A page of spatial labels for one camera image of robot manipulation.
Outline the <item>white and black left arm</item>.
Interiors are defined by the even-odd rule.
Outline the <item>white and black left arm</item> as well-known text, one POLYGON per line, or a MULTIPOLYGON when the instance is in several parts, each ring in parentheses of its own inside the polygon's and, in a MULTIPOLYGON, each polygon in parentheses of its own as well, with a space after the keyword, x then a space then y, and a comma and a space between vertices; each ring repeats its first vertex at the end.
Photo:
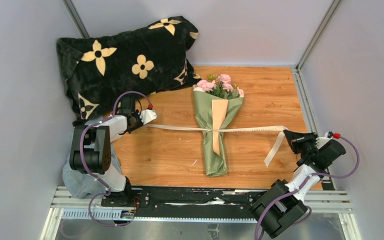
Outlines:
POLYGON ((114 194, 120 206, 133 201, 130 180, 112 163, 112 142, 130 134, 156 118, 153 106, 137 109, 135 91, 123 93, 113 112, 102 120, 74 128, 68 165, 72 171, 103 187, 105 196, 114 194))

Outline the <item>pink fake flower stem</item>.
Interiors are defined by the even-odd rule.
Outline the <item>pink fake flower stem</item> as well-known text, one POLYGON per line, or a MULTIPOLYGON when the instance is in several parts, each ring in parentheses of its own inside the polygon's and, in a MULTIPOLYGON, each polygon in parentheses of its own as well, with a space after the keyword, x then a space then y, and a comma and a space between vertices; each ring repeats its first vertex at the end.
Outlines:
POLYGON ((194 85, 193 90, 197 92, 209 93, 215 89, 216 85, 217 84, 215 81, 208 81, 203 79, 194 85))
POLYGON ((245 97, 245 93, 244 93, 244 90, 239 88, 238 86, 234 89, 234 92, 233 92, 233 96, 235 98, 244 98, 245 97))
POLYGON ((228 74, 220 74, 211 81, 213 84, 210 94, 221 99, 230 100, 234 97, 235 88, 232 79, 228 74))

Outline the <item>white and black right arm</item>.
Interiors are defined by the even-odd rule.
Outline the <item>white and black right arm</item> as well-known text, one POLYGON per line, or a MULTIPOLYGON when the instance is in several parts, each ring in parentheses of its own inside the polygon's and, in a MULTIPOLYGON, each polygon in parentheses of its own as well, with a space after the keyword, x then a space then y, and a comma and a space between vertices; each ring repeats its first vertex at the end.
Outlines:
POLYGON ((261 240, 264 234, 272 239, 311 211, 305 205, 305 195, 323 177, 327 177, 328 167, 346 149, 338 141, 340 133, 327 132, 320 137, 315 132, 300 133, 283 130, 281 139, 286 139, 292 152, 299 155, 297 168, 291 181, 275 181, 269 190, 251 204, 249 212, 256 219, 254 238, 261 240))

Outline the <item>green and peach wrapping paper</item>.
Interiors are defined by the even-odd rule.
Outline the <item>green and peach wrapping paper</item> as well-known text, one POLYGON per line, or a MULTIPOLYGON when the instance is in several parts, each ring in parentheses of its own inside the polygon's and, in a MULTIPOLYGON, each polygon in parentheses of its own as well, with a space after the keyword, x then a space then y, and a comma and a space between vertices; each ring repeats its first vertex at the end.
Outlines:
POLYGON ((224 99, 210 93, 194 90, 194 112, 203 131, 203 157, 205 174, 218 177, 227 174, 228 166, 224 133, 244 102, 243 97, 224 99))

